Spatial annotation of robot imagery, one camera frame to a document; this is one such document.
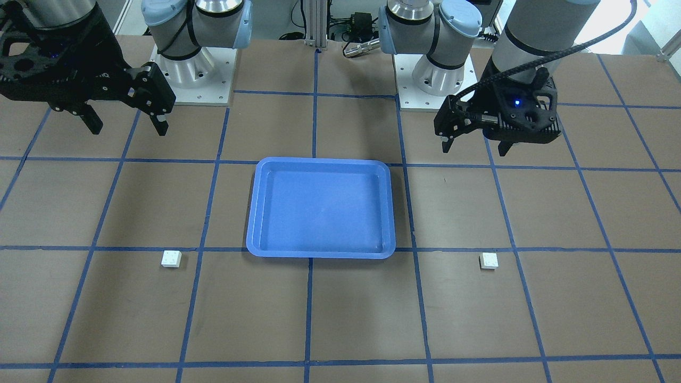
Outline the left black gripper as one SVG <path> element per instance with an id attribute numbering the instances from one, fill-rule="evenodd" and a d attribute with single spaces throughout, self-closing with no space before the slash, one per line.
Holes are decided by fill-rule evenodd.
<path id="1" fill-rule="evenodd" d="M 528 84 L 503 78 L 475 89 L 468 101 L 455 98 L 445 97 L 434 118 L 443 153 L 450 152 L 456 138 L 477 129 L 499 141 L 501 157 L 513 144 L 545 145 L 562 134 L 557 88 L 547 68 L 531 70 Z"/>

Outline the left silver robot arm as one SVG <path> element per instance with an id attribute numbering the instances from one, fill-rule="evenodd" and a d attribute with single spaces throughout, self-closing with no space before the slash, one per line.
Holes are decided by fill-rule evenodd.
<path id="1" fill-rule="evenodd" d="M 483 15 L 469 1 L 387 1 L 378 32 L 386 54 L 418 54 L 413 79 L 443 97 L 434 133 L 447 153 L 453 141 L 477 129 L 499 142 L 499 155 L 518 143 L 545 145 L 559 138 L 558 92 L 552 78 L 598 1 L 517 1 L 479 80 L 469 92 L 462 75 Z"/>

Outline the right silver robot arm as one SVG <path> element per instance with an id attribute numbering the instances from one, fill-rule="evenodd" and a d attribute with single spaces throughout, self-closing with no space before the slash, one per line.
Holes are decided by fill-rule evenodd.
<path id="1" fill-rule="evenodd" d="M 104 124 L 89 102 L 122 102 L 165 136 L 175 89 L 216 75 L 207 49 L 250 44 L 252 2 L 143 1 L 141 11 L 156 58 L 135 68 L 98 2 L 2 1 L 2 95 L 78 116 L 93 134 Z"/>

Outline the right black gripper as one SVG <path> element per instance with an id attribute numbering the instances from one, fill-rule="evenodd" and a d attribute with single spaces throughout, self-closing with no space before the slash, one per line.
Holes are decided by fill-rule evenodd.
<path id="1" fill-rule="evenodd" d="M 90 101 L 147 114 L 161 137 L 176 101 L 156 63 L 127 63 L 99 6 L 3 6 L 2 95 L 70 112 L 94 135 L 104 123 Z"/>

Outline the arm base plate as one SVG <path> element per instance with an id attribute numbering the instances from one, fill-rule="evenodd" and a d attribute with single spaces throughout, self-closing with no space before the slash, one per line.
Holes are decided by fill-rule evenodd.
<path id="1" fill-rule="evenodd" d="M 158 64 L 172 87 L 177 106 L 229 106 L 239 50 L 203 47 L 192 58 L 173 61 L 156 53 Z"/>
<path id="2" fill-rule="evenodd" d="M 455 70 L 436 67 L 423 54 L 397 54 L 393 61 L 401 111 L 436 112 L 446 96 L 477 82 L 470 56 Z"/>

